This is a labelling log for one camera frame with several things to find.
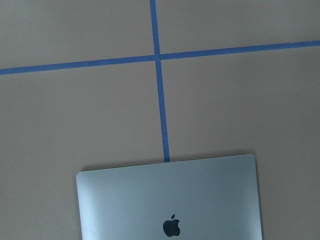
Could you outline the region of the grey closed Apple laptop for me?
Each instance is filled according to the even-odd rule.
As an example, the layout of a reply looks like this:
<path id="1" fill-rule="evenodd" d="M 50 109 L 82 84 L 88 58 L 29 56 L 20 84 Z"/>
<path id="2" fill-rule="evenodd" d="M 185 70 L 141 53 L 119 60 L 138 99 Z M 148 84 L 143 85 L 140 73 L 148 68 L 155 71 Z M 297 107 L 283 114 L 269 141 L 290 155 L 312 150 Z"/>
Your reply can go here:
<path id="1" fill-rule="evenodd" d="M 216 157 L 82 171 L 84 240 L 260 240 L 256 161 Z"/>

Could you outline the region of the crosswise blue tape strip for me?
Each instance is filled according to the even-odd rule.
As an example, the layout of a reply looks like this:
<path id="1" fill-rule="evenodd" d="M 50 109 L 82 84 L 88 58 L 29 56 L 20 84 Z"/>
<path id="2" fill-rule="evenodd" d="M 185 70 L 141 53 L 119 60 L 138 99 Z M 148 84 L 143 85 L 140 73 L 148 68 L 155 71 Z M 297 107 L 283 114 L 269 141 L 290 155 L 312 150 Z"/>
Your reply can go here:
<path id="1" fill-rule="evenodd" d="M 273 51 L 273 50 L 295 49 L 295 48 L 310 48 L 310 47 L 318 47 L 319 45 L 320 45 L 319 40 L 313 40 L 313 41 L 301 41 L 301 42 L 293 42 L 293 43 L 276 43 L 276 44 L 252 45 L 252 46 L 241 46 L 241 47 L 229 47 L 229 48 L 219 48 L 219 49 L 163 53 L 159 55 L 159 59 L 161 61 L 174 60 L 174 59 L 183 59 L 183 58 L 229 55 L 229 54 L 239 54 L 239 53 L 249 53 L 249 52 Z M 13 75 L 13 74 L 22 74 L 22 73 L 89 68 L 89 67 L 108 66 L 108 65 L 121 65 L 121 64 L 129 64 L 129 63 L 153 62 L 155 60 L 156 60 L 155 55 L 141 55 L 141 56 L 120 57 L 120 58 L 88 60 L 88 61 L 76 61 L 76 62 L 34 65 L 34 66 L 2 68 L 0 70 L 0 74 Z"/>

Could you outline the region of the long blue tape strip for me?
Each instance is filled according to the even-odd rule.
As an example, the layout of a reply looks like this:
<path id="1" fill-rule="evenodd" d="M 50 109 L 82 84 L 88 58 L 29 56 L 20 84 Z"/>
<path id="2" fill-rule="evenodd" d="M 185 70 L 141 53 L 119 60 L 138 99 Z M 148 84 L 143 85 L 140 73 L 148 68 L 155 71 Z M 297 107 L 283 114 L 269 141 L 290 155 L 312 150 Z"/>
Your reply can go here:
<path id="1" fill-rule="evenodd" d="M 161 63 L 161 54 L 160 54 L 160 38 L 159 38 L 159 30 L 158 30 L 156 1 L 150 0 L 149 5 L 150 5 L 150 17 L 151 17 L 151 27 L 152 27 L 163 158 L 165 163 L 169 163 L 170 148 L 169 148 L 169 138 L 168 138 L 168 128 L 167 128 L 167 118 L 166 118 L 166 105 L 165 105 L 163 73 L 162 73 L 162 63 Z"/>

